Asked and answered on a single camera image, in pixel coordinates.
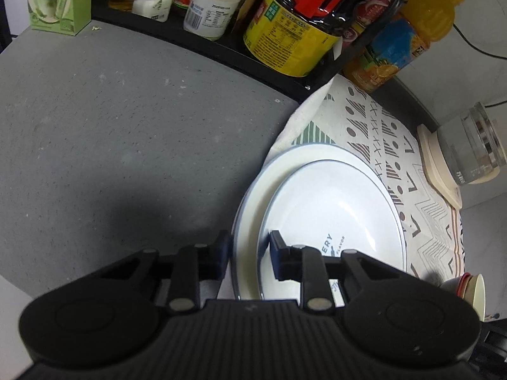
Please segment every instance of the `orange juice bottle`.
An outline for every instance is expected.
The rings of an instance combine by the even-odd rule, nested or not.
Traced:
[[[374,91],[451,31],[454,7],[463,1],[408,0],[364,52],[345,65],[345,77]]]

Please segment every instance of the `barcode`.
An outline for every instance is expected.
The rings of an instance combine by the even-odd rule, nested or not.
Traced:
[[[193,11],[188,11],[187,25],[194,30],[199,28],[199,24],[201,24],[202,17],[194,13]]]

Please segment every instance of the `green label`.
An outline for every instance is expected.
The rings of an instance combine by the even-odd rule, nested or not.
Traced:
[[[272,2],[269,6],[269,8],[264,13],[264,16],[269,19],[269,21],[272,21],[275,17],[276,13],[278,12],[278,9],[280,6],[276,4],[275,2]]]

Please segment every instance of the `plate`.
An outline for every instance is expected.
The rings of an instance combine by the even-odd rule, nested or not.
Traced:
[[[397,212],[383,190],[361,169],[341,161],[312,162],[290,175],[273,196],[260,227],[261,297],[300,297],[300,283],[275,279],[266,250],[273,230],[279,230],[290,246],[314,247],[333,257],[355,249],[405,271],[405,242]],[[338,285],[330,283],[336,306],[343,306]]]
[[[300,167],[317,160],[335,160],[346,162],[359,168],[382,187],[389,196],[374,171],[359,157],[341,147],[331,144],[304,144],[294,146],[274,158],[263,168],[250,185],[243,203],[237,213],[233,227],[233,256],[231,274],[234,293],[237,299],[260,299],[257,279],[257,242],[264,214],[278,186]],[[391,202],[391,210],[396,211]],[[401,221],[397,224],[402,238]]]

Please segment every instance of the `yellow label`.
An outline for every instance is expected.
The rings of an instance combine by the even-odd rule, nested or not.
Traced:
[[[338,39],[307,24],[275,0],[264,0],[243,41],[265,65],[292,77],[303,77]]]

